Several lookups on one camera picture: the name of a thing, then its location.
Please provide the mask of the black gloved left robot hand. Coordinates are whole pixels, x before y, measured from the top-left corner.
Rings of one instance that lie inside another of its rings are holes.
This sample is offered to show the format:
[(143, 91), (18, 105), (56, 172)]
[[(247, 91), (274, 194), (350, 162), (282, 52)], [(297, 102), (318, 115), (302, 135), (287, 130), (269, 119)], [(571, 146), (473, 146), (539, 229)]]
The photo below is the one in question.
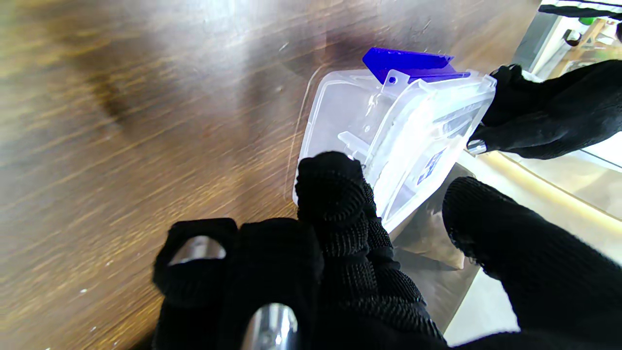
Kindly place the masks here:
[(466, 149), (549, 160), (608, 140), (621, 130), (622, 63), (607, 60), (534, 82), (521, 66), (500, 66), (493, 102)]

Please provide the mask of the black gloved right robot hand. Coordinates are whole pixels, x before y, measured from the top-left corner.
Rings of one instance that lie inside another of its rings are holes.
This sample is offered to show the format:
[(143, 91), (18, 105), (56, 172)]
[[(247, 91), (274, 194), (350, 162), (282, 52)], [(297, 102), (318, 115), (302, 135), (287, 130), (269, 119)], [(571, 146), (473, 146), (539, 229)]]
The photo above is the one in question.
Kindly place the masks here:
[[(274, 340), (296, 350), (448, 350), (395, 261), (362, 166), (344, 153), (303, 159), (298, 218), (171, 226), (154, 262), (164, 299), (154, 350), (240, 350), (261, 308), (295, 320)], [(459, 350), (619, 350), (621, 266), (472, 177), (442, 206), (454, 246), (499, 281), (519, 330)]]

